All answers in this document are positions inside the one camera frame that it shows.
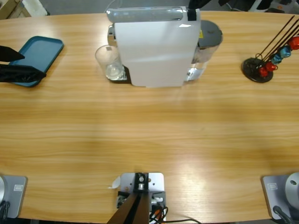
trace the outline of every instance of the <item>gray floor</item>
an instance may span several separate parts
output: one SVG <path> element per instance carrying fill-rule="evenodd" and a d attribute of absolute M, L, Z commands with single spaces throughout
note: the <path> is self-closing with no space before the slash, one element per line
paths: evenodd
<path fill-rule="evenodd" d="M 82 13 L 103 13 L 112 0 L 40 0 L 45 9 L 51 15 L 60 14 L 82 14 Z M 154 6 L 187 6 L 189 0 L 122 0 L 121 7 L 154 7 Z M 231 6 L 240 10 L 247 10 L 252 0 L 231 0 Z M 117 7 L 115 1 L 111 7 Z M 218 0 L 212 0 L 201 10 L 228 11 L 227 5 L 220 6 Z"/>

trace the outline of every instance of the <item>espresso machine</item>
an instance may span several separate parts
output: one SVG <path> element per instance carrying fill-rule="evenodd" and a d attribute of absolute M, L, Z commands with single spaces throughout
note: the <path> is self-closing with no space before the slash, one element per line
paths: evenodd
<path fill-rule="evenodd" d="M 125 76 L 134 86 L 182 86 L 200 34 L 199 9 L 186 7 L 107 10 L 113 23 L 108 43 L 116 46 Z"/>

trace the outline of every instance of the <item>sticker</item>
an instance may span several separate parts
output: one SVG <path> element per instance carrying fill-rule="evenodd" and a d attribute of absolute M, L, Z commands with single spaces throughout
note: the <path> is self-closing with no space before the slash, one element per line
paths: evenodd
<path fill-rule="evenodd" d="M 268 189 L 269 190 L 277 190 L 277 184 L 276 183 L 268 183 Z"/>
<path fill-rule="evenodd" d="M 23 191 L 23 187 L 24 187 L 24 185 L 18 185 L 18 184 L 16 184 L 14 186 L 14 191 Z"/>
<path fill-rule="evenodd" d="M 204 34 L 202 33 L 202 30 L 199 33 L 199 38 L 204 38 Z"/>

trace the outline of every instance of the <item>metal rod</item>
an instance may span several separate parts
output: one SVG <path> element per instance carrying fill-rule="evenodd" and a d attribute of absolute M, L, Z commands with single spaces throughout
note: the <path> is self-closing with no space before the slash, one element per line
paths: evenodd
<path fill-rule="evenodd" d="M 276 36 L 270 41 L 270 43 L 267 45 L 267 47 L 265 47 L 265 49 L 259 54 L 260 56 L 262 56 L 262 53 L 270 46 L 270 44 L 272 44 L 272 42 L 276 39 L 276 37 L 278 37 L 278 35 L 284 30 L 284 28 L 291 22 L 291 20 L 294 18 L 295 16 L 293 15 L 289 21 L 284 25 L 284 27 L 282 27 L 282 29 L 276 34 Z"/>
<path fill-rule="evenodd" d="M 289 42 L 290 39 L 292 39 L 295 35 L 293 35 L 294 33 L 298 32 L 298 28 L 299 25 L 296 26 L 296 28 L 280 43 L 280 45 L 278 45 L 274 51 L 272 51 L 269 56 L 265 57 L 264 61 L 266 62 L 271 55 L 273 55 L 275 53 L 275 51 L 277 51 L 281 46 L 285 45 L 286 43 Z"/>
<path fill-rule="evenodd" d="M 265 59 L 269 56 L 269 55 L 271 55 L 272 54 L 272 52 L 273 52 L 273 50 L 276 48 L 276 49 L 278 49 L 277 48 L 277 46 L 279 45 L 279 44 L 281 44 L 281 41 L 284 39 L 284 37 L 285 36 L 287 36 L 288 34 L 289 34 L 289 32 L 291 31 L 291 29 L 298 23 L 298 21 L 299 21 L 299 19 L 297 19 L 294 23 L 293 23 L 293 25 L 286 31 L 286 33 L 280 38 L 280 40 L 274 45 L 274 47 L 266 54 L 266 56 L 265 56 L 265 58 L 264 58 L 264 60 L 263 61 L 265 61 Z"/>

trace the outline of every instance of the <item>black stand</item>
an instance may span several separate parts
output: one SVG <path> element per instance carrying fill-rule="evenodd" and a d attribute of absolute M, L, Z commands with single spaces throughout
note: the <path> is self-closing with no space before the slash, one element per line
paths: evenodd
<path fill-rule="evenodd" d="M 149 205 L 149 176 L 147 173 L 136 173 L 133 193 L 107 224 L 148 224 Z"/>

